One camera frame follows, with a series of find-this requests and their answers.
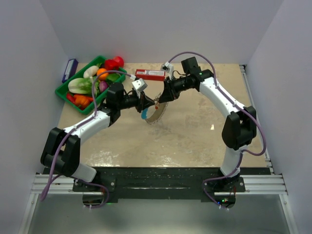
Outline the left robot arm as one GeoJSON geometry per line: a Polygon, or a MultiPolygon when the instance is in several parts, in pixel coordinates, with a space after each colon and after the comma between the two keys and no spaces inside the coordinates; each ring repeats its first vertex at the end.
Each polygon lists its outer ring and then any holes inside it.
{"type": "Polygon", "coordinates": [[[130,94],[124,92],[122,83],[113,83],[108,89],[105,102],[95,112],[79,123],[50,131],[40,159],[42,165],[67,177],[84,181],[89,191],[101,186],[95,168],[80,162],[80,147],[99,131],[113,125],[120,117],[121,110],[136,108],[138,112],[154,105],[154,100],[145,95],[147,84],[143,79],[132,82],[130,94]]]}

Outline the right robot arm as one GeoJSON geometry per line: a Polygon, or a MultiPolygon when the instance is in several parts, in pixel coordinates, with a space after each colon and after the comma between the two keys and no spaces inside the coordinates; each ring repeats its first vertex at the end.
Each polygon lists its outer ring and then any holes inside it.
{"type": "Polygon", "coordinates": [[[220,190],[227,192],[234,186],[232,177],[239,174],[242,153],[256,137],[256,110],[234,102],[233,97],[221,86],[209,69],[202,70],[195,57],[181,62],[185,75],[175,78],[174,66],[166,62],[161,70],[168,73],[164,80],[164,90],[158,102],[170,102],[179,98],[182,91],[196,89],[207,97],[225,117],[222,139],[226,145],[221,177],[217,179],[220,190]]]}

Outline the red rectangular box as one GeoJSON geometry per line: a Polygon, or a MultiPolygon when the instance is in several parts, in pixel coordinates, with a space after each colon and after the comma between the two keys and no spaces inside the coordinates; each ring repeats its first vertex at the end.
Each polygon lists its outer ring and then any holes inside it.
{"type": "Polygon", "coordinates": [[[136,69],[135,76],[144,80],[163,81],[165,72],[160,70],[136,69]]]}

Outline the green bell pepper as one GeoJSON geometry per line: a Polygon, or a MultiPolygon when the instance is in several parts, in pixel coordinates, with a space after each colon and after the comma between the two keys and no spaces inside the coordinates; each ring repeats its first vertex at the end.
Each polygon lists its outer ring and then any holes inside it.
{"type": "Polygon", "coordinates": [[[120,74],[118,73],[111,73],[106,77],[107,83],[114,83],[120,78],[120,74]]]}

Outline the purple onion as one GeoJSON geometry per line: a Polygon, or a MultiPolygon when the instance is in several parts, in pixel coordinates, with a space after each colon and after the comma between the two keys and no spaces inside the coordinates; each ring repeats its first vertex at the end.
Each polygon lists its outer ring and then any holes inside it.
{"type": "Polygon", "coordinates": [[[98,87],[100,92],[102,93],[109,87],[109,84],[106,81],[101,81],[98,87]]]}

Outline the red bell pepper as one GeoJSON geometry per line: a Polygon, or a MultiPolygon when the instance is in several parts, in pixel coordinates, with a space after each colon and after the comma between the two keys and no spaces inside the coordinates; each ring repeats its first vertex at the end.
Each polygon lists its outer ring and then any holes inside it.
{"type": "Polygon", "coordinates": [[[119,70],[119,64],[113,59],[107,59],[104,62],[104,68],[107,71],[110,71],[110,73],[114,73],[115,71],[119,70]]]}

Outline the red tomato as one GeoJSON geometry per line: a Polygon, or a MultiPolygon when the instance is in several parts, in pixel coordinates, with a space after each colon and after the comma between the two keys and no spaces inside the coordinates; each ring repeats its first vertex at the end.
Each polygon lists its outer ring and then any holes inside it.
{"type": "Polygon", "coordinates": [[[113,57],[113,60],[118,64],[119,67],[124,67],[124,59],[120,56],[113,57]]]}

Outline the green leafy cabbage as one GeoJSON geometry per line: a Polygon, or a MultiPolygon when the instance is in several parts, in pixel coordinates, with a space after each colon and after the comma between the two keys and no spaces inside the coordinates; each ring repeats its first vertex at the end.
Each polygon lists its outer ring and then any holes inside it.
{"type": "Polygon", "coordinates": [[[99,93],[99,81],[96,77],[76,78],[68,83],[68,90],[74,94],[91,95],[92,91],[97,95],[99,93]]]}

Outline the green plastic tray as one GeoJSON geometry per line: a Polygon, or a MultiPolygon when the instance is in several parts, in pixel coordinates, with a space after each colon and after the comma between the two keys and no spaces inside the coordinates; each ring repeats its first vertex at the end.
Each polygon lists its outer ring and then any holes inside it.
{"type": "Polygon", "coordinates": [[[56,95],[70,103],[81,114],[91,113],[95,108],[94,101],[100,104],[106,98],[108,87],[112,83],[125,81],[126,71],[122,68],[118,73],[103,74],[105,61],[103,56],[93,59],[59,86],[55,90],[56,95]]]}

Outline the white radish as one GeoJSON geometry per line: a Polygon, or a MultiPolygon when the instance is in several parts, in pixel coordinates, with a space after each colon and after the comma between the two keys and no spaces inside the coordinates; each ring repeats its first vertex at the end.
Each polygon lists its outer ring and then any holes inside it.
{"type": "Polygon", "coordinates": [[[91,78],[97,74],[99,67],[96,65],[90,66],[83,73],[83,78],[91,78]]]}

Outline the small orange pepper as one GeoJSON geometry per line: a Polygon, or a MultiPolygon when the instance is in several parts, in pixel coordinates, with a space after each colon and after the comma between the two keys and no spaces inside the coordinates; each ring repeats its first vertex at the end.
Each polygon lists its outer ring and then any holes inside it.
{"type": "Polygon", "coordinates": [[[82,110],[87,108],[90,105],[90,103],[93,102],[92,97],[79,95],[79,94],[75,94],[74,99],[75,99],[74,104],[82,110]]]}

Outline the red chili pepper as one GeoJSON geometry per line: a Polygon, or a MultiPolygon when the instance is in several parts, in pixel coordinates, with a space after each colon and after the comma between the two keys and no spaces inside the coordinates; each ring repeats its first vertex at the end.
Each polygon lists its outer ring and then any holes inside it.
{"type": "Polygon", "coordinates": [[[75,98],[71,93],[67,93],[66,94],[66,98],[71,102],[71,103],[75,103],[75,98]]]}

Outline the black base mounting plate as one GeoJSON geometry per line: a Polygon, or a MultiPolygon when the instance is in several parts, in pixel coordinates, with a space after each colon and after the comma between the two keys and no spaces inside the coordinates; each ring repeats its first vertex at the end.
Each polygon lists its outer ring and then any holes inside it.
{"type": "Polygon", "coordinates": [[[103,200],[117,203],[122,199],[200,200],[230,207],[236,195],[248,191],[248,179],[255,176],[267,181],[268,168],[241,168],[232,178],[219,180],[217,168],[144,168],[104,167],[97,168],[93,182],[87,184],[74,178],[60,176],[50,187],[51,192],[67,190],[83,195],[85,205],[98,205],[103,200]]]}

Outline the purple box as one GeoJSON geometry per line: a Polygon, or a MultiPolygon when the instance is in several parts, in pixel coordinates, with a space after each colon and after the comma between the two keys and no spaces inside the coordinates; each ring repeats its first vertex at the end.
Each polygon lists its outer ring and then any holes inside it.
{"type": "Polygon", "coordinates": [[[63,77],[61,79],[62,83],[65,83],[69,78],[71,78],[77,70],[78,61],[75,58],[68,60],[63,77]]]}

